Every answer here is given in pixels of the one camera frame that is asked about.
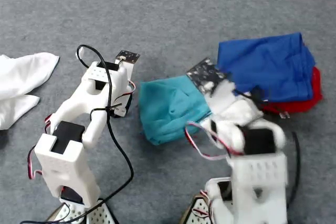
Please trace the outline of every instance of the white cloth under sensor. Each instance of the white cloth under sensor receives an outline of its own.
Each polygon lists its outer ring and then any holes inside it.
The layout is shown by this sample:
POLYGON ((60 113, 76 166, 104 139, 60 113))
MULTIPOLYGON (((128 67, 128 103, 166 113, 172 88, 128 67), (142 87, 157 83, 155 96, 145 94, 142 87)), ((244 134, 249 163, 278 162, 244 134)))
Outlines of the white cloth under sensor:
POLYGON ((49 79, 58 60, 48 52, 16 59, 0 55, 0 130, 9 129, 37 105, 39 97, 26 93, 49 79))

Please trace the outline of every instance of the gray table surface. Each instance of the gray table surface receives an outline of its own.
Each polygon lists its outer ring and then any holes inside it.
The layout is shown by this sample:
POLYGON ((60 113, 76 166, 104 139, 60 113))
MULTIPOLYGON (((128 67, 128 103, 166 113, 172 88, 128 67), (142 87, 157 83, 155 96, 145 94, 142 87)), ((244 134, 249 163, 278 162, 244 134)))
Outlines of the gray table surface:
MULTIPOLYGON (((126 49, 142 56, 133 80, 184 74, 204 57, 216 58, 218 42, 300 31, 322 72, 324 100, 310 112, 280 121, 297 131, 302 145, 302 181, 289 210, 294 224, 336 220, 335 54, 336 0, 0 0, 0 54, 20 57, 47 51, 60 56, 51 78, 32 94, 39 105, 0 132, 1 223, 44 220, 55 207, 43 179, 29 181, 26 155, 54 112, 75 90, 84 68, 75 58, 80 43, 107 60, 126 49)), ((208 162, 180 140, 153 146, 141 133, 138 91, 128 116, 112 127, 134 165, 134 181, 109 206, 121 223, 178 223, 205 182, 229 174, 225 162, 208 162)), ((87 123, 83 116, 79 122, 87 123)), ((208 149, 208 142, 200 143, 208 149)), ((294 147, 286 147, 294 175, 294 147)), ((88 151, 102 196, 128 177, 125 161, 105 129, 88 151)))

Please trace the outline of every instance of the crumpled fabric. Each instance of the crumpled fabric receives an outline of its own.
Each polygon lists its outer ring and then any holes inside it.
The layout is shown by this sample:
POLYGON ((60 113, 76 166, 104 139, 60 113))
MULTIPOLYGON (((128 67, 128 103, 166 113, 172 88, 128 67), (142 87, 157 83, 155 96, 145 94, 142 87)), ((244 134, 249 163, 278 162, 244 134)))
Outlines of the crumpled fabric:
POLYGON ((237 90, 259 86, 271 102, 311 100, 314 65, 301 33, 219 43, 219 70, 231 74, 237 90))
POLYGON ((49 79, 58 60, 47 52, 16 59, 0 55, 0 130, 37 105, 39 97, 27 93, 49 79))
POLYGON ((187 76, 142 82, 139 108, 144 134, 154 145, 182 138, 187 121, 198 122, 210 112, 187 76))

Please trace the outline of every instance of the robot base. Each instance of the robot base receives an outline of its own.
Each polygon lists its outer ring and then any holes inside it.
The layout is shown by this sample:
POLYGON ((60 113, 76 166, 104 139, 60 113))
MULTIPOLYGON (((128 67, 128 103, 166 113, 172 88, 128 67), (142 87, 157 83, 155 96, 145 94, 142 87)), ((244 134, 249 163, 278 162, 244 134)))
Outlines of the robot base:
MULTIPOLYGON (((60 211, 57 213, 57 216, 52 220, 60 220, 64 218, 68 214, 69 209, 67 206, 62 206, 60 211)), ((70 213, 69 215, 62 221, 69 221, 71 219, 75 219, 77 216, 81 215, 80 211, 76 211, 75 205, 70 205, 70 213)), ((72 222, 71 224, 115 224, 112 214, 106 204, 103 204, 101 207, 96 209, 95 211, 89 213, 86 218, 81 218, 77 221, 72 222)))

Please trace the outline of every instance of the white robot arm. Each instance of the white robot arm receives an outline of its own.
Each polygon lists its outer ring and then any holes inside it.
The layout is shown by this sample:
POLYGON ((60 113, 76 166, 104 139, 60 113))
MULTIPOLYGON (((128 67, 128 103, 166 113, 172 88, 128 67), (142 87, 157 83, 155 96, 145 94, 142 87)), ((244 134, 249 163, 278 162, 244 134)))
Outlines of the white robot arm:
MULTIPOLYGON (((241 153, 227 157, 231 177, 210 179, 205 185, 212 223, 286 224, 287 163, 282 152, 286 141, 283 130, 263 119, 263 113, 246 98, 249 94, 234 95, 235 84, 219 73, 209 59, 187 75, 203 93, 212 112, 201 126, 215 133, 217 139, 225 140, 230 148, 228 152, 241 153)), ((215 144, 225 148, 221 141, 215 144)))
POLYGON ((73 95, 48 119, 50 134, 43 134, 36 144, 35 154, 51 194, 76 207, 78 212, 96 205, 100 196, 85 149, 96 145, 107 121, 107 110, 114 116, 126 115, 135 90, 130 80, 133 64, 139 56, 123 50, 115 63, 106 62, 112 83, 110 102, 106 70, 101 62, 93 62, 73 95), (91 122, 86 129, 73 123, 81 114, 90 115, 91 122))

